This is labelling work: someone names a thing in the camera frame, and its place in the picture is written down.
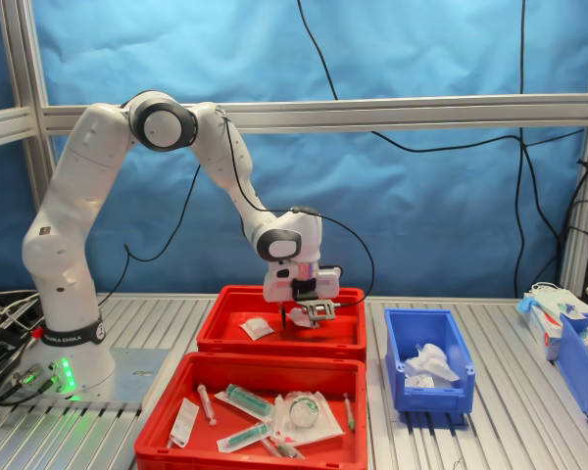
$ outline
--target white box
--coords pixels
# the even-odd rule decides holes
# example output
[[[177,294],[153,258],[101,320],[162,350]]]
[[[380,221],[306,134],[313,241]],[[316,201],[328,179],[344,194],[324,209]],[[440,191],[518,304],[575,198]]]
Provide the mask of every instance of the white box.
[[[531,333],[540,346],[547,360],[556,360],[560,352],[562,325],[559,318],[554,318],[539,305],[532,305],[528,313],[522,315]]]

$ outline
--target workbench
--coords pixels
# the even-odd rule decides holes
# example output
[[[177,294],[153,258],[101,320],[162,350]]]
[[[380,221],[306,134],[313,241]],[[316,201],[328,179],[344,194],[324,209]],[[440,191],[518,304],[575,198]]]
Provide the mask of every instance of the workbench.
[[[132,469],[133,443],[216,296],[116,294],[103,306],[110,346],[164,348],[169,358],[141,412],[52,405],[0,408],[0,469]],[[387,306],[446,308],[476,371],[473,411],[399,415],[383,358]],[[588,418],[557,366],[541,359],[515,301],[370,298],[367,311],[370,470],[588,470]]]

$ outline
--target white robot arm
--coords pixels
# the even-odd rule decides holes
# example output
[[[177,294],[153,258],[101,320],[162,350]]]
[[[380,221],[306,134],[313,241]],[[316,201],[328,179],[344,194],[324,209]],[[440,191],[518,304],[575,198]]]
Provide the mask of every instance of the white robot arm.
[[[158,152],[191,147],[229,194],[246,239],[269,263],[268,302],[295,301],[312,320],[334,317],[330,299],[338,294],[340,270],[319,267],[321,219],[308,208],[280,217],[266,210],[250,183],[248,149],[223,109],[203,103],[186,110],[157,91],[120,108],[92,105],[74,127],[24,238],[24,265],[39,291],[45,322],[42,341],[25,352],[21,371],[35,364],[53,371],[59,382],[51,395],[86,390],[113,373],[84,246],[124,156],[137,142]]]

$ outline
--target red plastic bin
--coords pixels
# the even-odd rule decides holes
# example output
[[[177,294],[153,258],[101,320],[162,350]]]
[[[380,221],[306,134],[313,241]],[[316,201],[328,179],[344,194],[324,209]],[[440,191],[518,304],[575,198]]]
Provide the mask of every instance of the red plastic bin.
[[[334,300],[350,303],[363,296],[360,289],[342,288]],[[287,311],[296,306],[293,302],[284,305]],[[277,305],[264,300],[261,286],[226,286],[198,334],[198,351],[332,357],[366,362],[365,314],[364,303],[359,303],[336,309],[335,319],[321,322],[320,328],[302,328],[288,319],[287,328],[283,329]],[[239,325],[255,316],[266,320],[274,333],[251,340]]]
[[[216,398],[228,384],[240,385],[273,402],[277,394],[321,392],[344,435],[299,446],[305,460],[273,457],[261,443],[233,453],[220,453],[216,441],[245,429],[257,420]],[[204,384],[218,424],[209,425],[196,392]],[[347,424],[344,393],[349,394],[355,433]],[[183,398],[200,406],[185,448],[166,448]],[[250,354],[194,352],[180,362],[164,394],[135,442],[139,470],[364,470],[368,466],[366,371],[355,360],[268,357]]]

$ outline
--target blue bin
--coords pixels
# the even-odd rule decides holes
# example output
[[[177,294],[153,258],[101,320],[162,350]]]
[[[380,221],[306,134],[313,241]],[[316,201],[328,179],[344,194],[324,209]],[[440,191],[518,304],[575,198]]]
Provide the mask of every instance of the blue bin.
[[[385,309],[388,352],[385,364],[398,411],[429,411],[454,415],[472,411],[474,368],[458,325],[449,310]],[[405,360],[416,357],[416,346],[427,343],[447,355],[449,366],[460,380],[454,389],[405,387]]]
[[[561,315],[563,328],[557,364],[579,407],[588,415],[588,349],[579,338],[579,333],[588,327],[588,313],[584,315],[583,320]]]

